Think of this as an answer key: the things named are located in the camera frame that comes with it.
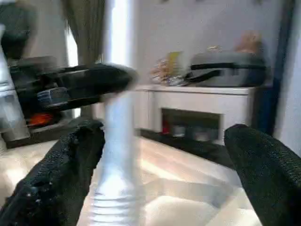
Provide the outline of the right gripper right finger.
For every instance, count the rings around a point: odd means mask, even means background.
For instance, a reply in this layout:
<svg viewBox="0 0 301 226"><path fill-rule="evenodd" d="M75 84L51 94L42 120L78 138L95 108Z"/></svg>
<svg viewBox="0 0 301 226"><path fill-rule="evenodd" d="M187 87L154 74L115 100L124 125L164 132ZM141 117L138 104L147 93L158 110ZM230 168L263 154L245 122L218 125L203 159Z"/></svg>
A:
<svg viewBox="0 0 301 226"><path fill-rule="evenodd" d="M301 224L301 159L279 140L236 124L224 144L242 187L264 226Z"/></svg>

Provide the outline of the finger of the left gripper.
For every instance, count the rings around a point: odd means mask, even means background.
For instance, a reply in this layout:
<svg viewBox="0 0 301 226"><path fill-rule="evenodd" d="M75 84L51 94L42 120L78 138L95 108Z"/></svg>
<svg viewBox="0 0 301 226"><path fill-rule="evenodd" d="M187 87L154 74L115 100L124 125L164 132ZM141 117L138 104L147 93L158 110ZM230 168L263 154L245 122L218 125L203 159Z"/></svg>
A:
<svg viewBox="0 0 301 226"><path fill-rule="evenodd" d="M81 107L99 102L100 96L123 92L137 73L120 65L95 64L64 68L54 76L56 88L47 90L48 107Z"/></svg>

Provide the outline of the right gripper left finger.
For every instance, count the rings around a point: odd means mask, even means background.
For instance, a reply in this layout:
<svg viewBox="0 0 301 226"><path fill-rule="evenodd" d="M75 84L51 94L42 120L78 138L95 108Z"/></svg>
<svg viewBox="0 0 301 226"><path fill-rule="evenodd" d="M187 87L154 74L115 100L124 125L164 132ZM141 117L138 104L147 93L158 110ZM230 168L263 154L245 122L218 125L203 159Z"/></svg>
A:
<svg viewBox="0 0 301 226"><path fill-rule="evenodd" d="M104 144L103 124L82 121L17 183L0 209L0 224L75 226Z"/></svg>

